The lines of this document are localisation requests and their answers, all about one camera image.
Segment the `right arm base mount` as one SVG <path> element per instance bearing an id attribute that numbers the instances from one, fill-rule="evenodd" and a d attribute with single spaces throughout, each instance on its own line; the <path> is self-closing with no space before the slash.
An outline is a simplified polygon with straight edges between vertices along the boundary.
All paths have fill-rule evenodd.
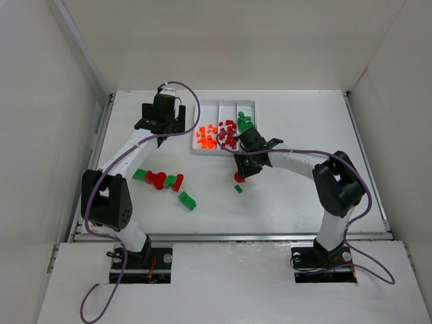
<path id="1" fill-rule="evenodd" d="M 354 268 L 350 266 L 352 255 L 347 246 L 333 254 L 320 251 L 315 246 L 291 248 L 290 265 L 297 284 L 356 284 Z"/>

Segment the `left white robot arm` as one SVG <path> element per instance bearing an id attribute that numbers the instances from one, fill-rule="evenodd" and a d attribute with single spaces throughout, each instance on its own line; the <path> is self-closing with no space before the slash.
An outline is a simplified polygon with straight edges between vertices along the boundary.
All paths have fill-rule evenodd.
<path id="1" fill-rule="evenodd" d="M 81 214 L 93 236 L 115 240 L 126 249 L 120 257 L 140 265 L 151 259 L 151 240 L 132 220 L 128 182 L 144 160 L 158 149 L 167 135 L 183 134 L 186 107 L 176 111 L 176 90 L 157 93 L 152 103 L 142 104 L 142 117 L 120 150 L 98 170 L 82 176 Z"/>

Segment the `red round dome lego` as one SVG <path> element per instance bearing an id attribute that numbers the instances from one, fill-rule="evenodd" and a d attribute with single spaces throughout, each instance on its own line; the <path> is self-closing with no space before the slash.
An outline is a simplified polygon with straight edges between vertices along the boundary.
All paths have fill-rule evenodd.
<path id="1" fill-rule="evenodd" d="M 234 174 L 234 180 L 237 182 L 237 183 L 244 183 L 246 180 L 238 173 L 238 172 L 236 172 L 235 174 Z"/>

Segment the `green arch lego brick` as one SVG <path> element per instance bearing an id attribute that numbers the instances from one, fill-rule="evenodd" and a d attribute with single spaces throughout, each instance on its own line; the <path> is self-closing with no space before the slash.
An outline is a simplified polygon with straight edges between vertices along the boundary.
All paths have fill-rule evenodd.
<path id="1" fill-rule="evenodd" d="M 186 192 L 182 192 L 179 196 L 179 201 L 189 210 L 193 211 L 197 204 L 196 201 L 190 197 Z"/>

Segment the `green 2x3 lego plate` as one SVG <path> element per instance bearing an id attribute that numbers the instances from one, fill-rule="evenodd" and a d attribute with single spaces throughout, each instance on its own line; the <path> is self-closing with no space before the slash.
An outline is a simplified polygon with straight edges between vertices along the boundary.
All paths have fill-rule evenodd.
<path id="1" fill-rule="evenodd" d="M 245 132 L 245 131 L 247 131 L 248 129 L 253 128 L 253 127 L 254 127 L 253 123 L 251 123 L 251 122 L 247 122 L 247 123 L 245 123 L 245 124 L 240 124 L 240 125 L 238 126 L 238 129 L 239 129 L 240 132 Z"/>

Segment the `green red long lego assembly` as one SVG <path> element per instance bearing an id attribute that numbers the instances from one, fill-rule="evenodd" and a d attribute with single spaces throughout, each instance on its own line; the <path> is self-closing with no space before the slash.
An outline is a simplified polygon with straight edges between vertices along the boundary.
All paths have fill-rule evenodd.
<path id="1" fill-rule="evenodd" d="M 138 169 L 132 176 L 134 180 L 144 181 L 147 184 L 153 185 L 157 190 L 172 189 L 174 192 L 178 192 L 184 181 L 184 175 L 179 173 L 178 175 L 167 175 L 164 172 L 154 173 L 152 171 L 146 171 Z"/>

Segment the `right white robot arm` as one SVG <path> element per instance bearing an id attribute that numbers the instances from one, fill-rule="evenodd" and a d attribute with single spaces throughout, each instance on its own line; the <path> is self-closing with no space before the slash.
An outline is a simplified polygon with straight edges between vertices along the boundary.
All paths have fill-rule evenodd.
<path id="1" fill-rule="evenodd" d="M 365 187 L 350 158 L 333 154 L 288 149 L 283 141 L 265 140 L 255 128 L 237 135 L 240 151 L 234 155 L 240 178 L 261 172 L 264 166 L 285 169 L 313 181 L 323 218 L 311 248 L 292 250 L 294 268 L 321 270 L 338 265 L 346 252 L 344 240 L 350 217 L 365 195 Z"/>

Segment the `orange round lego piece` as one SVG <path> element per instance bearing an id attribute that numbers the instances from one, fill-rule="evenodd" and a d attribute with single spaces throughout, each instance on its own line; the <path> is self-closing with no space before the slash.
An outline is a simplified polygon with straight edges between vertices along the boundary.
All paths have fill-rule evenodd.
<path id="1" fill-rule="evenodd" d="M 205 140 L 202 142 L 202 149 L 213 150 L 217 147 L 217 142 L 215 140 Z"/>

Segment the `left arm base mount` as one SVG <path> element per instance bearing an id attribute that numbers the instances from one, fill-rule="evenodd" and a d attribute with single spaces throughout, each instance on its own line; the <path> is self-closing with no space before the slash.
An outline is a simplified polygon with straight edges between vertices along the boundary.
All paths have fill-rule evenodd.
<path id="1" fill-rule="evenodd" d="M 115 248 L 113 252 L 107 252 L 111 259 L 109 283 L 115 284 L 120 277 L 123 265 L 124 252 L 121 248 Z M 121 284 L 170 284 L 173 248 L 152 248 L 150 259 L 144 261 L 137 256 L 128 257 Z"/>

